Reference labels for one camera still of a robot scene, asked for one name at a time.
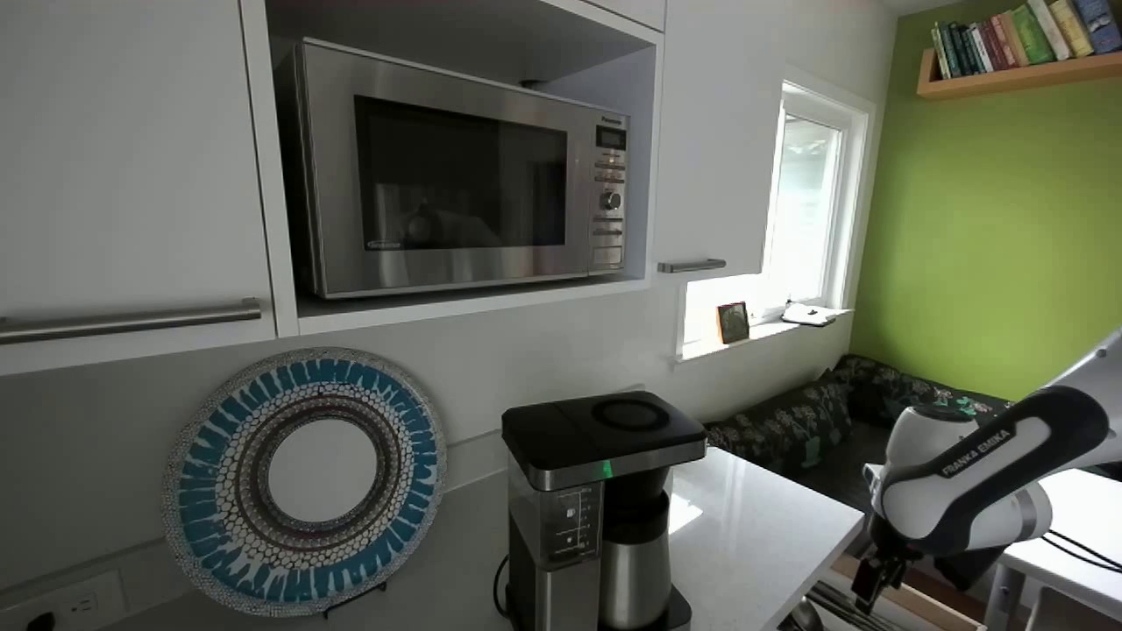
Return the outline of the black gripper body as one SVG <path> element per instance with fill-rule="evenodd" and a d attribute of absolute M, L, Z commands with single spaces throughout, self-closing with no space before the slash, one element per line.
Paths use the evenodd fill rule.
<path fill-rule="evenodd" d="M 897 544 L 872 544 L 852 578 L 852 597 L 870 613 L 884 588 L 897 588 L 906 571 L 920 561 L 920 551 Z"/>

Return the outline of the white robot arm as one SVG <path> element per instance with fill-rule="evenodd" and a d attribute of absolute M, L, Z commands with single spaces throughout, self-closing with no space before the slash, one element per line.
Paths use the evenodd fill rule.
<path fill-rule="evenodd" d="M 870 546 L 852 578 L 857 607 L 870 613 L 924 557 L 969 588 L 1010 544 L 1048 532 L 1042 476 L 1118 459 L 1122 335 L 997 419 L 906 407 L 884 459 L 866 466 Z"/>

